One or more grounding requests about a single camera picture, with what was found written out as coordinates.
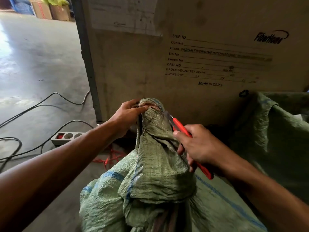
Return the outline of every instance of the power strip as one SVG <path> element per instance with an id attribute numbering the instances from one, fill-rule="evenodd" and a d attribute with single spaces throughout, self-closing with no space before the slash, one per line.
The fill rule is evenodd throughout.
<path id="1" fill-rule="evenodd" d="M 84 133 L 58 132 L 51 138 L 51 141 L 55 146 L 61 146 L 83 134 Z"/>

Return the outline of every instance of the recycling symbol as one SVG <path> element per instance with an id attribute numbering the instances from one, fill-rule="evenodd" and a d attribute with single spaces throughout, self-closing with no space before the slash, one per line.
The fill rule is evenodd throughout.
<path id="1" fill-rule="evenodd" d="M 240 98 L 245 98 L 249 95 L 249 90 L 248 89 L 245 89 L 243 90 L 242 92 L 239 93 L 239 97 Z"/>

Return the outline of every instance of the concrete floor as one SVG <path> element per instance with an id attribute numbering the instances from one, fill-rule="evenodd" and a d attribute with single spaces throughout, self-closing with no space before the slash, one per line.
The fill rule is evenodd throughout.
<path id="1" fill-rule="evenodd" d="M 0 12 L 0 123 L 40 102 L 53 92 L 81 103 L 89 90 L 80 54 L 75 22 L 37 19 L 34 16 Z M 0 130 L 0 137 L 17 137 L 20 152 L 40 145 L 68 121 L 80 119 L 95 126 L 91 95 L 84 107 L 53 95 L 36 108 Z M 63 131 L 86 132 L 89 127 L 72 123 Z M 17 147 L 0 142 L 0 157 Z M 44 152 L 53 148 L 51 142 Z M 39 153 L 35 150 L 29 154 Z M 7 168 L 27 160 L 11 161 Z M 79 193 L 104 172 L 102 164 L 91 163 L 24 231 L 79 231 Z"/>

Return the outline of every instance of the person's left hand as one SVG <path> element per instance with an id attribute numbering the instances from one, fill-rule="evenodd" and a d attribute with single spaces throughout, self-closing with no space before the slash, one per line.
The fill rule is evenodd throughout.
<path id="1" fill-rule="evenodd" d="M 115 114 L 108 120 L 109 122 L 114 122 L 117 125 L 117 137 L 123 137 L 130 126 L 135 124 L 139 114 L 147 111 L 148 106 L 136 107 L 139 99 L 132 99 L 130 101 L 121 104 L 120 108 L 115 112 Z"/>

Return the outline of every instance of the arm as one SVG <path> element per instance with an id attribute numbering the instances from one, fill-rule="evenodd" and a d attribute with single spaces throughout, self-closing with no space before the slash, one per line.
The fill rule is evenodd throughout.
<path id="1" fill-rule="evenodd" d="M 309 207 L 288 190 L 235 154 L 202 125 L 186 125 L 193 138 L 174 132 L 187 150 L 190 171 L 193 160 L 210 164 L 241 191 L 275 231 L 309 231 Z"/>
<path id="2" fill-rule="evenodd" d="M 104 124 L 67 144 L 0 174 L 0 231 L 28 226 L 116 138 L 124 136 L 139 114 L 138 100 L 125 102 Z"/>

